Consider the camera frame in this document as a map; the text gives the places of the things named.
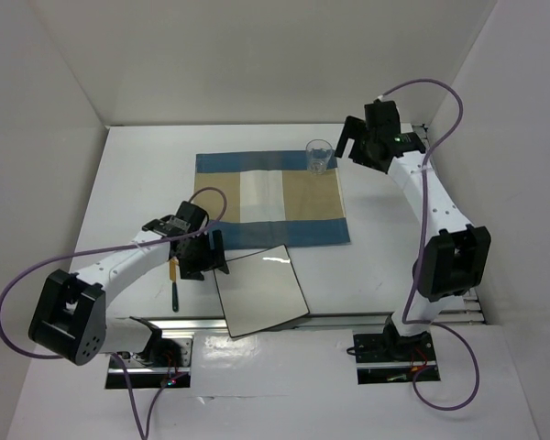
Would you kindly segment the clear plastic cup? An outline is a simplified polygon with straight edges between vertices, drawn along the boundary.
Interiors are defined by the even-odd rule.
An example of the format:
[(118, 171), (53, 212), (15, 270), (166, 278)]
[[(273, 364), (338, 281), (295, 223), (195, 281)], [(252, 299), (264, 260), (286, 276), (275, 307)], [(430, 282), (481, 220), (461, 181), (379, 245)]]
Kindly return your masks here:
[(333, 155), (333, 148), (323, 139), (313, 139), (305, 148), (307, 170), (315, 175), (326, 172), (329, 160)]

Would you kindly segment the blue beige striped placemat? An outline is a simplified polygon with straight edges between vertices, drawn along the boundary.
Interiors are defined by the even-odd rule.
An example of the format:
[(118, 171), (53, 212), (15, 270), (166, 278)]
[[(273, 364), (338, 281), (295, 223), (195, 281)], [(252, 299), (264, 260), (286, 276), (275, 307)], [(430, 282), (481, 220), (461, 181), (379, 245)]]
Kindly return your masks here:
[(313, 174), (302, 150), (198, 154), (194, 189), (215, 187), (195, 197), (213, 219), (227, 208), (217, 228), (226, 250), (308, 248), (350, 242), (336, 159)]

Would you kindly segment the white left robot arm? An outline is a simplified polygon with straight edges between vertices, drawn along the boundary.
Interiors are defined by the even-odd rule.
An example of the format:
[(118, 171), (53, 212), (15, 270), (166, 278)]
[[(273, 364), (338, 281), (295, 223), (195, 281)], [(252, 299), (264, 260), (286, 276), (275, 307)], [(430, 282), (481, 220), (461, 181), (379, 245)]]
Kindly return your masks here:
[(131, 245), (73, 273), (57, 269), (46, 279), (28, 330), (29, 338), (77, 366), (100, 353), (128, 353), (143, 366), (178, 360), (179, 346), (151, 321), (107, 316), (111, 302), (151, 270), (177, 261), (183, 280), (228, 273), (219, 229), (206, 231), (209, 214), (183, 202), (176, 214), (152, 219)]

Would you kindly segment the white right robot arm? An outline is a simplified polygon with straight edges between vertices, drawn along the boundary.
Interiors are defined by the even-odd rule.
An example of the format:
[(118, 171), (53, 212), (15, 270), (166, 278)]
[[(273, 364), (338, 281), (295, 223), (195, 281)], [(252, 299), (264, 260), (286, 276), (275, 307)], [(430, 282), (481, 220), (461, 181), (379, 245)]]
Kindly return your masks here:
[(346, 118), (335, 154), (388, 175), (402, 190), (421, 225), (412, 290), (387, 319), (384, 355), (407, 360), (427, 342), (429, 326), (456, 297), (481, 283), (490, 232), (462, 214), (440, 182), (422, 140), (404, 133), (397, 105), (376, 99), (362, 119)]

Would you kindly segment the white square plate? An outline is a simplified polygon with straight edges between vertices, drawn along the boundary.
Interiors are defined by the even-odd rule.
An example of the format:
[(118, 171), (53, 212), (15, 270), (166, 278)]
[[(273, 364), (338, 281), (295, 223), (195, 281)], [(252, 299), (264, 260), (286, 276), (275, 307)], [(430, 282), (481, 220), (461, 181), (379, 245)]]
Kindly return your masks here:
[[(228, 275), (214, 273), (215, 285), (224, 318), (295, 318), (309, 314), (302, 287), (288, 249), (284, 245), (233, 258), (227, 262)], [(227, 330), (232, 338), (250, 336), (242, 329)]]

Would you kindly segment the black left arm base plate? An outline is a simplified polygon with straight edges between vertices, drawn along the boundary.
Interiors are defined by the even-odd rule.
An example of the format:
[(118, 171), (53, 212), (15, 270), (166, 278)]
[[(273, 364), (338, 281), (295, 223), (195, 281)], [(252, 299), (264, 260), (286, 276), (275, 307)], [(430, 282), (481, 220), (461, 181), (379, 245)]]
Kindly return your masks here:
[(192, 355), (192, 335), (172, 338), (151, 360), (129, 352), (118, 354), (135, 390), (188, 389), (192, 380)]

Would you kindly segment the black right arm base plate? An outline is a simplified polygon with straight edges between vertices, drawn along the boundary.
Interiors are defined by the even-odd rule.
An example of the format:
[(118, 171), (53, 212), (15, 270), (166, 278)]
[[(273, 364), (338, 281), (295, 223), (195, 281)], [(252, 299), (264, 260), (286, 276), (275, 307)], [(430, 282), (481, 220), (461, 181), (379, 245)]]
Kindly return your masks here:
[(406, 346), (390, 348), (382, 334), (355, 334), (346, 353), (356, 361), (359, 385), (440, 381), (434, 341), (425, 333)]

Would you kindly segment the aluminium front rail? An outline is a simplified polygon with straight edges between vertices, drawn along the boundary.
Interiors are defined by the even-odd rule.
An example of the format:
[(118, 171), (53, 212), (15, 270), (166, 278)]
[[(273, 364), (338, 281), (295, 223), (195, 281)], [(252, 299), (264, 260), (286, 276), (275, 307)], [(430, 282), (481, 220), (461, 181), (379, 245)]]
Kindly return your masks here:
[(180, 330), (232, 330), (242, 329), (243, 334), (249, 330), (263, 331), (273, 328), (316, 328), (316, 327), (357, 327), (357, 326), (383, 326), (391, 313), (316, 313), (305, 314), (295, 318), (281, 319), (250, 319), (238, 321), (226, 320), (222, 316), (171, 316), (171, 317), (149, 317), (146, 321), (163, 329)]

